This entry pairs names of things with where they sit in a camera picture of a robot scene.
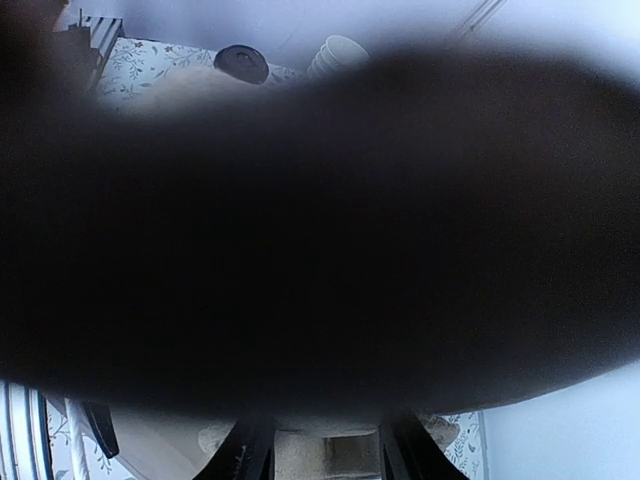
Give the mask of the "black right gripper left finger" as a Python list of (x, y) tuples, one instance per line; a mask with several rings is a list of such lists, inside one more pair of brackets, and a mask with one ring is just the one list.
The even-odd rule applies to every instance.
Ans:
[(197, 480), (273, 480), (275, 425), (270, 418), (235, 423)]

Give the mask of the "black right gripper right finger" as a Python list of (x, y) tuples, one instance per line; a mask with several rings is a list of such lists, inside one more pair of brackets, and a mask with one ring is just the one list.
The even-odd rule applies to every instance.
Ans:
[(383, 418), (379, 426), (381, 478), (384, 480), (465, 480), (411, 411)]

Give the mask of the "brown cardboard cup carrier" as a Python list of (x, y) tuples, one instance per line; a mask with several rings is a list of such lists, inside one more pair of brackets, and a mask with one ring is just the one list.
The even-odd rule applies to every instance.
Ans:
[(639, 358), (639, 91), (405, 51), (149, 118), (1, 5), (1, 375), (191, 415), (514, 403)]

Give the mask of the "black cup lid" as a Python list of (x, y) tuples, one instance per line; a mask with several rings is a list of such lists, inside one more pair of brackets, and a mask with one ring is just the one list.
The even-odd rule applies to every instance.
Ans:
[(230, 45), (217, 52), (214, 67), (233, 78), (253, 85), (266, 82), (270, 69), (265, 57), (246, 45)]

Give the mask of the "brown paper bag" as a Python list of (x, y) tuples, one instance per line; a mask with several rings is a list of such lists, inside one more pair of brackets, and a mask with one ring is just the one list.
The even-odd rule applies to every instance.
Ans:
[[(138, 100), (130, 102), (133, 113), (156, 117), (160, 114), (184, 113), (202, 103), (220, 105), (226, 100), (253, 98), (262, 87), (243, 82), (214, 68), (176, 70), (157, 81)], [(268, 245), (284, 261), (286, 272), (308, 283), (316, 278), (322, 283), (336, 280), (341, 273), (349, 279), (365, 272), (364, 264), (372, 261), (383, 269), (395, 262), (398, 246), (394, 233), (382, 222), (382, 211), (367, 211), (356, 206), (349, 212), (334, 212), (333, 201), (319, 207), (291, 207), (294, 220), (289, 230), (269, 214), (249, 230), (242, 222), (231, 219), (235, 228), (234, 247), (230, 250), (234, 265), (260, 266), (268, 253), (261, 250), (251, 256), (239, 251), (240, 245), (256, 245), (254, 234), (260, 233)], [(228, 315), (216, 317), (211, 312), (195, 314), (183, 309), (178, 320), (167, 321), (154, 313), (137, 324), (112, 310), (80, 315), (76, 327), (82, 334), (82, 345), (91, 349), (91, 359), (102, 367), (128, 365), (143, 347), (156, 345), (162, 357), (170, 352), (204, 352), (220, 348), (228, 340), (238, 346), (240, 331), (254, 325), (249, 318), (251, 308), (244, 306), (237, 319)], [(242, 422), (216, 423), (208, 430), (214, 445), (211, 458), (197, 472), (199, 479), (271, 479), (274, 476), (275, 425), (256, 419)], [(384, 479), (458, 479), (460, 473), (448, 461), (439, 444), (421, 420), (406, 412), (383, 422), (382, 426), (342, 427), (335, 435), (316, 434), (306, 438), (293, 456), (311, 458), (308, 478), (362, 478), (366, 470), (338, 470), (334, 460), (344, 462), (373, 454), (381, 466)]]

